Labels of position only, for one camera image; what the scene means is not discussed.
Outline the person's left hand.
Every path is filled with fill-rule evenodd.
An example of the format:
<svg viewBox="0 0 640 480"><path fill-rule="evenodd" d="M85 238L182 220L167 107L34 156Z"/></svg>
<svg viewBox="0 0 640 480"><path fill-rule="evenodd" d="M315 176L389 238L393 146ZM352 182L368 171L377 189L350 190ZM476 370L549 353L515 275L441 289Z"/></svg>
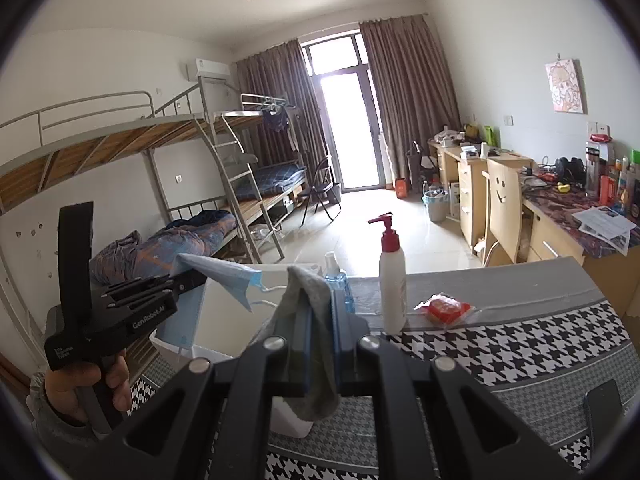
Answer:
<svg viewBox="0 0 640 480"><path fill-rule="evenodd" d="M113 404L117 411L126 413L132 405L129 385L129 370L126 351L116 356L113 366L106 373L106 384L113 390ZM86 411L81 406L77 389L92 387L101 380L101 371L96 364L76 363L62 370L47 370L44 374L44 391L52 408L74 422L88 422Z"/></svg>

